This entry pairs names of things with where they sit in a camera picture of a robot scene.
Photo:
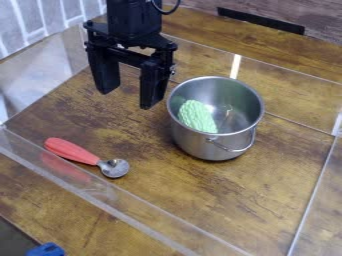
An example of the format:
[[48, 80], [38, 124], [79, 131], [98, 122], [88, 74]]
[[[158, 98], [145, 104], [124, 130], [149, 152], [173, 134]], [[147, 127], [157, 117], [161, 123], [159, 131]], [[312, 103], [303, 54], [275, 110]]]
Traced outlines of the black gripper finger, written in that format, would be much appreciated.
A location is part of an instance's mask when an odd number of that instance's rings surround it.
[[107, 48], [87, 43], [86, 51], [96, 89], [106, 95], [120, 85], [119, 62]]
[[157, 51], [141, 63], [141, 108], [151, 109], [166, 93], [170, 76], [174, 72], [174, 52]]

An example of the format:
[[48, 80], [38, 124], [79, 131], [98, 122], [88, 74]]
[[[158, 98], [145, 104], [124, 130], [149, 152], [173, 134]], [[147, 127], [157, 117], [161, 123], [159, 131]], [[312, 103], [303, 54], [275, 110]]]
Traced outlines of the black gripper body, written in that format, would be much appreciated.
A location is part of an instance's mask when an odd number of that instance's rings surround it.
[[141, 66], [151, 61], [171, 68], [178, 46], [162, 36], [162, 16], [173, 14], [178, 6], [166, 11], [163, 0], [106, 1], [107, 21], [88, 20], [83, 24], [90, 66], [99, 68], [119, 62]]

